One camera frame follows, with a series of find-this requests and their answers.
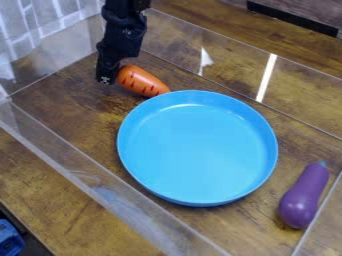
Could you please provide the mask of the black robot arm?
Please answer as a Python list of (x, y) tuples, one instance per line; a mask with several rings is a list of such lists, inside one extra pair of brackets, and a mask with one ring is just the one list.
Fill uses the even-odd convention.
[(105, 37), (97, 44), (97, 80), (105, 85), (115, 83), (121, 61), (140, 56), (148, 31), (144, 12), (150, 6), (152, 0), (106, 0), (102, 7)]

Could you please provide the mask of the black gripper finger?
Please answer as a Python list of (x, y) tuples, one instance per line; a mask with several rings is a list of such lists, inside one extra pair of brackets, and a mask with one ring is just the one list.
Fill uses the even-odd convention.
[(119, 73), (121, 63), (111, 59), (98, 56), (97, 62), (97, 81), (103, 85), (113, 85)]

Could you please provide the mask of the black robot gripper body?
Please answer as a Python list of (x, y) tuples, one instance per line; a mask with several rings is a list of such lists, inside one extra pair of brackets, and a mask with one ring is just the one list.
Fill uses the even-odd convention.
[(142, 12), (119, 13), (107, 6), (102, 9), (106, 20), (105, 37), (98, 43), (99, 59), (117, 65), (123, 59), (137, 57), (148, 31), (148, 17)]

